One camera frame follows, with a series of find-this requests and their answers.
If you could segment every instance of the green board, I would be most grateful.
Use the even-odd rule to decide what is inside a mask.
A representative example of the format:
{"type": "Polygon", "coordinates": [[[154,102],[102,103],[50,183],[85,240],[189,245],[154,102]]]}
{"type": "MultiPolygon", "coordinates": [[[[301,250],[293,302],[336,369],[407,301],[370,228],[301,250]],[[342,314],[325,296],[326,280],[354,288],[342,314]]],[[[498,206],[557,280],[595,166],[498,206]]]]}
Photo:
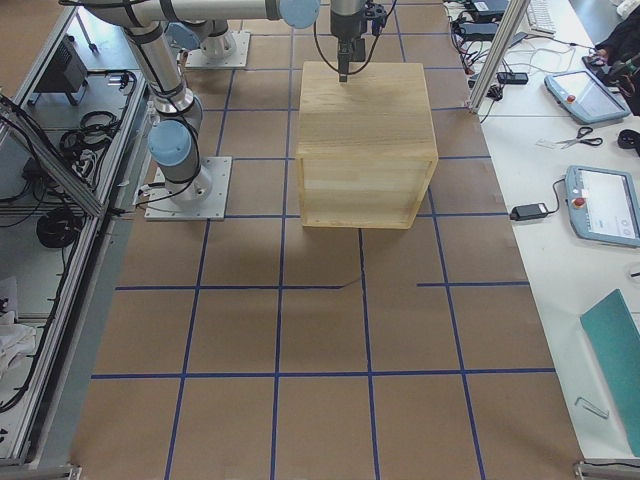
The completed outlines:
{"type": "Polygon", "coordinates": [[[609,385],[633,454],[640,456],[640,333],[620,290],[580,317],[609,385]]]}

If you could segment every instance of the wooden box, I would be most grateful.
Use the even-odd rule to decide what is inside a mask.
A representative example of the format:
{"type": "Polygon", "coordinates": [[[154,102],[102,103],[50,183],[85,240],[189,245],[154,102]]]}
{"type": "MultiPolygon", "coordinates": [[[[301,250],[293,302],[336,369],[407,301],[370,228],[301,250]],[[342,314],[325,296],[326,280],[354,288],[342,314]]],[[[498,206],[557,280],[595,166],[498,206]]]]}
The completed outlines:
{"type": "Polygon", "coordinates": [[[421,64],[371,63],[339,83],[305,62],[299,124],[303,225],[411,227],[438,161],[421,64]]]}

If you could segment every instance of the scissors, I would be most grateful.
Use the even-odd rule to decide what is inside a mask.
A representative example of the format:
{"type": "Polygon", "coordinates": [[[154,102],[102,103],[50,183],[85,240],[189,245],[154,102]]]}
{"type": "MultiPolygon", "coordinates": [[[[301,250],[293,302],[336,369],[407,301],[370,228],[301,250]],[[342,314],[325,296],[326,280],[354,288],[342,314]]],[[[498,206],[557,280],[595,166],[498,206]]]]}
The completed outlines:
{"type": "Polygon", "coordinates": [[[593,133],[593,128],[591,127],[580,127],[578,129],[578,134],[576,135],[576,138],[571,138],[569,140],[563,140],[561,142],[556,142],[556,143],[564,143],[564,147],[562,147],[563,149],[565,148],[569,148],[572,145],[575,145],[576,143],[584,143],[585,145],[590,145],[592,147],[598,147],[600,145],[602,145],[602,138],[601,137],[595,137],[595,138],[584,138],[587,135],[589,135],[590,133],[593,133]]]}

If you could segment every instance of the tablet screen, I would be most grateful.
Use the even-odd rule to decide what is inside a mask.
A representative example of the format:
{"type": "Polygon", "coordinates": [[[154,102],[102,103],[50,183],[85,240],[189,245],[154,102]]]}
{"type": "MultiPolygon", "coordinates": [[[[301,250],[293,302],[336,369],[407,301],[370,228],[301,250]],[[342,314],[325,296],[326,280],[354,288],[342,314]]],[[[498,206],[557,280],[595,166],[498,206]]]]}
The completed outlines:
{"type": "Polygon", "coordinates": [[[574,72],[554,78],[568,95],[576,97],[575,102],[589,116],[597,117],[623,110],[586,72],[574,72]]]}
{"type": "Polygon", "coordinates": [[[613,237],[638,238],[636,212],[622,175],[580,170],[589,210],[588,229],[613,237]]]}

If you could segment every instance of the metal base plate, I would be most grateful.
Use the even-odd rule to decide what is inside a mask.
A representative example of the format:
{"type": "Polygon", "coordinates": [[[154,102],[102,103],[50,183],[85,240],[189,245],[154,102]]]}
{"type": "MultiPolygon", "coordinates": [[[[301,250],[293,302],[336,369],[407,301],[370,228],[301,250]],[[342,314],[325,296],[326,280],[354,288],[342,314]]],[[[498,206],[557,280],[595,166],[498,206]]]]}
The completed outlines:
{"type": "Polygon", "coordinates": [[[231,32],[236,41],[236,51],[227,58],[213,59],[206,57],[202,50],[191,50],[187,57],[185,66],[192,69],[212,69],[223,70],[230,68],[243,68],[247,66],[247,56],[249,55],[249,37],[251,33],[247,30],[231,32]]]}
{"type": "MultiPolygon", "coordinates": [[[[173,198],[158,200],[166,197],[169,192],[164,188],[152,191],[149,200],[153,203],[145,205],[147,211],[144,216],[147,220],[224,220],[224,212],[227,207],[227,194],[229,192],[229,179],[231,177],[231,157],[204,157],[202,168],[207,169],[211,175],[211,190],[209,194],[193,202],[176,203],[173,198]]],[[[164,175],[158,169],[154,182],[164,182],[164,175]]]]}

